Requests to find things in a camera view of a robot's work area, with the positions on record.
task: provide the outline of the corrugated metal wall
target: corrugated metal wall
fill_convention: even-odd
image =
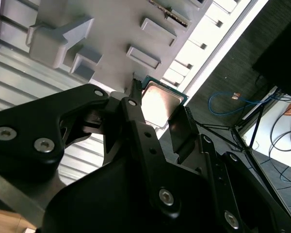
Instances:
[[[64,69],[53,70],[29,58],[25,39],[27,28],[35,23],[38,8],[35,4],[5,0],[1,6],[0,110],[85,83],[69,76]],[[103,138],[92,135],[65,150],[58,167],[61,180],[70,184],[96,170],[102,162]]]

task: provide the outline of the silver screw head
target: silver screw head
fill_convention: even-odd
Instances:
[[[136,106],[137,104],[135,103],[135,101],[129,100],[128,103],[132,106]]]
[[[228,222],[228,224],[232,228],[234,228],[234,229],[238,229],[239,228],[238,220],[235,218],[235,216],[232,213],[230,213],[229,211],[225,210],[224,217],[225,217],[225,220]]]
[[[34,142],[34,148],[42,153],[50,153],[54,147],[54,142],[48,138],[39,138]]]
[[[0,127],[0,141],[9,141],[17,136],[15,130],[10,127]]]
[[[235,162],[238,161],[237,157],[234,154],[229,154],[229,156],[231,157],[231,159]]]
[[[205,139],[206,142],[211,143],[210,138],[208,138],[207,136],[204,136],[204,139]]]
[[[160,190],[159,196],[165,205],[171,206],[174,204],[174,197],[168,190],[162,188]]]
[[[94,93],[98,96],[103,96],[103,93],[101,91],[96,90],[96,91],[94,91]]]

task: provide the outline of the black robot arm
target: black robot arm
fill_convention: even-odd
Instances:
[[[178,162],[166,161],[129,97],[86,84],[0,112],[0,200],[41,233],[291,233],[291,216],[233,153],[219,155],[186,107],[169,119]],[[65,187],[64,150],[104,135],[98,170]]]

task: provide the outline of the black monitor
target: black monitor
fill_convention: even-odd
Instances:
[[[259,57],[253,69],[291,96],[291,23]]]

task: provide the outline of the blue cable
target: blue cable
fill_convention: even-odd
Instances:
[[[216,113],[216,112],[213,111],[212,108],[211,108],[211,100],[212,100],[213,97],[218,96],[218,95],[227,95],[227,96],[231,96],[231,97],[232,97],[232,96],[234,95],[234,93],[232,93],[232,92],[227,92],[227,91],[222,91],[222,92],[216,92],[216,93],[214,93],[212,96],[210,96],[210,98],[209,98],[209,100],[208,100],[208,109],[209,109],[209,111],[210,111],[212,114],[217,115],[217,116],[226,116],[226,115],[230,115],[230,114],[233,114],[233,113],[239,112],[239,111],[241,111],[242,109],[244,109],[244,108],[246,108],[246,107],[249,107],[249,106],[252,106],[252,105],[256,105],[256,104],[259,104],[259,103],[266,103],[266,102],[268,102],[269,100],[271,100],[271,99],[273,98],[273,96],[270,96],[270,97],[268,97],[268,98],[267,98],[266,100],[264,100],[264,101],[249,101],[249,100],[247,100],[247,99],[245,99],[245,98],[243,98],[243,97],[239,97],[239,98],[238,98],[239,100],[244,101],[244,102],[247,102],[247,103],[249,103],[249,104],[246,105],[246,106],[244,106],[244,107],[238,108],[238,109],[236,109],[236,110],[234,110],[234,111],[231,111],[231,112],[227,112],[227,113]]]

